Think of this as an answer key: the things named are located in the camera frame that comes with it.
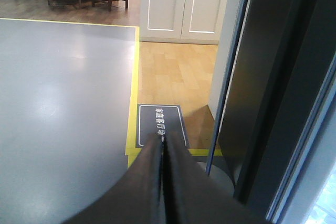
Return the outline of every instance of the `dark floor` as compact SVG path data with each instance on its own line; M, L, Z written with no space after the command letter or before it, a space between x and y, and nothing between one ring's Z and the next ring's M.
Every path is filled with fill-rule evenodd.
M128 9L124 8L124 1L114 2L111 12L104 4L91 7L91 2L86 1L83 6L82 9L72 5L51 8L47 0L0 0L0 17L124 26L140 23L140 0L129 0Z

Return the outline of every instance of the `yellow border line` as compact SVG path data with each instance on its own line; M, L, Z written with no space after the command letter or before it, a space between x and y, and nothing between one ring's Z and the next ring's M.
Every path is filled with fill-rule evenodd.
M138 112L138 88L139 88L139 56L140 56L140 42L139 42L139 27L135 30L135 48L134 48L134 64L131 84L131 98L130 98L130 112L128 117L128 130L126 139L126 150L135 148L135 141L137 137L137 112Z
M206 157L208 156L208 149L188 149L190 154L193 156ZM125 155L127 156L137 156L141 151L141 148L126 148ZM216 149L214 156L221 157L223 155L222 150Z
M116 27L130 27L136 29L136 39L139 41L139 27L138 26L122 26L122 25L107 25L107 24L94 24L94 23L81 23L81 22L67 22L67 21L54 21L54 20L41 20L41 19L25 19L25 18L0 18L0 20L18 20L18 21L32 21L32 22L47 22L47 23L64 23L64 24L77 24L77 25L91 25L91 26L116 26Z

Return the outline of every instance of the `black floor sticker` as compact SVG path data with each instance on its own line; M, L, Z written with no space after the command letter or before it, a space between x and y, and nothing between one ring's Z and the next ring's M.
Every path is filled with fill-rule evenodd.
M149 134L175 132L189 147L182 111L178 105L138 105L137 147L143 147Z

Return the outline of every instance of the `cabinet door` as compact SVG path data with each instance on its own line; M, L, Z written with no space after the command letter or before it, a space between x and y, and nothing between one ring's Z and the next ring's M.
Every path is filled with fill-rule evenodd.
M219 40L226 0L185 0L182 38Z
M141 0L141 37L180 38L185 0Z

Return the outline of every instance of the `white door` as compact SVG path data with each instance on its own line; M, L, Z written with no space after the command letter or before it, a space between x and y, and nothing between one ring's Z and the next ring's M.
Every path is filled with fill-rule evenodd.
M182 38L219 40L226 0L186 0Z
M141 0L140 36L181 38L185 0Z

